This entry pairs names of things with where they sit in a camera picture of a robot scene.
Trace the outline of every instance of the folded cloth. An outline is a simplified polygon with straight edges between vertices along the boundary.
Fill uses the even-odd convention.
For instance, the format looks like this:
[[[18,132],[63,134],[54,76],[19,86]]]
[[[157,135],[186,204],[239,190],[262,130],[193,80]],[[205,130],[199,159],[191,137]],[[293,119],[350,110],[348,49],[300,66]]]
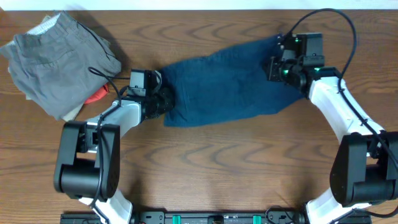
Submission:
[[[295,88],[266,80],[263,63],[278,48],[273,36],[163,68],[175,92],[175,108],[164,125],[192,127],[275,114],[300,99]]]
[[[121,71],[121,63],[101,37],[66,12],[42,23],[39,29],[43,30],[39,35],[15,35],[10,44],[0,48],[0,54],[9,60],[18,89],[60,119],[107,82],[90,73],[88,67],[113,77]]]

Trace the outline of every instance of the wooden table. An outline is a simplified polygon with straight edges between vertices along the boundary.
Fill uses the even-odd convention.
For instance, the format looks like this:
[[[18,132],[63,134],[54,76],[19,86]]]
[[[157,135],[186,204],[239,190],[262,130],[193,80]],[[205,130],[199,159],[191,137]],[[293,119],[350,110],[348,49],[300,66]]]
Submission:
[[[156,69],[181,59],[287,32],[308,11],[71,12],[112,43],[130,68]],[[52,12],[0,12],[0,45]],[[359,104],[386,130],[398,130],[398,12],[347,11],[359,46],[345,80]],[[323,32],[328,65],[343,68],[352,37],[333,13],[313,16],[297,32]],[[121,87],[124,80],[116,81]],[[114,94],[84,106],[78,120],[105,110]],[[53,188],[63,121],[25,100],[0,59],[0,222],[57,223],[63,212],[88,211]],[[338,141],[307,100],[272,116],[192,129],[145,121],[121,141],[119,188],[139,208],[265,210],[294,207],[329,186]],[[390,212],[397,202],[373,208]],[[396,223],[398,219],[375,219]]]

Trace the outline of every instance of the green strip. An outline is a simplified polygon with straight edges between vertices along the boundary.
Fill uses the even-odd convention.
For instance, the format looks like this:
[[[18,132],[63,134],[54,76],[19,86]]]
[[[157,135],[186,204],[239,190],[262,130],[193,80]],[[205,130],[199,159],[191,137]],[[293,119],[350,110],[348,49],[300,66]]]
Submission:
[[[173,215],[173,224],[181,224],[181,216]]]
[[[253,215],[253,224],[261,224],[261,216]]]

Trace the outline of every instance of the wooden tabletop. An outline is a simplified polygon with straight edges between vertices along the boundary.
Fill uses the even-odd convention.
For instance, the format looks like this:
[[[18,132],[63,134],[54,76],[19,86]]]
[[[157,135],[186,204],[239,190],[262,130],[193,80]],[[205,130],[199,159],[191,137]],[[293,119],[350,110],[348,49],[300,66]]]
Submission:
[[[108,39],[130,68],[157,69],[181,59],[287,32],[308,11],[79,11],[71,15]],[[347,11],[359,45],[345,80],[365,111],[398,130],[398,12]],[[0,45],[52,12],[0,12]],[[327,65],[343,68],[352,37],[333,13],[308,18],[297,32],[322,32]],[[121,87],[127,82],[116,81]],[[86,105],[85,120],[114,94]],[[13,84],[0,57],[0,222],[59,223],[63,212],[88,208],[53,187],[63,121],[48,116]],[[208,125],[166,128],[145,121],[121,141],[119,188],[139,208],[170,211],[265,210],[295,207],[329,186],[338,141],[321,112],[300,100],[279,114]],[[387,213],[397,202],[372,210]],[[374,219],[396,223],[397,218]]]

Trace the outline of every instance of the gray fabric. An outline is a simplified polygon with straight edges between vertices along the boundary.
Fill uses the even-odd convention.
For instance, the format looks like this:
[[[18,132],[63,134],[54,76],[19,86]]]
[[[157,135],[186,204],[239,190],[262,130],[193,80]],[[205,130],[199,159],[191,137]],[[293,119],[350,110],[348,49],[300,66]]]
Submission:
[[[14,84],[55,119],[84,103],[107,82],[88,67],[109,76],[121,71],[108,44],[66,12],[45,33],[18,34],[13,41],[15,45],[2,47],[0,54],[9,60]]]

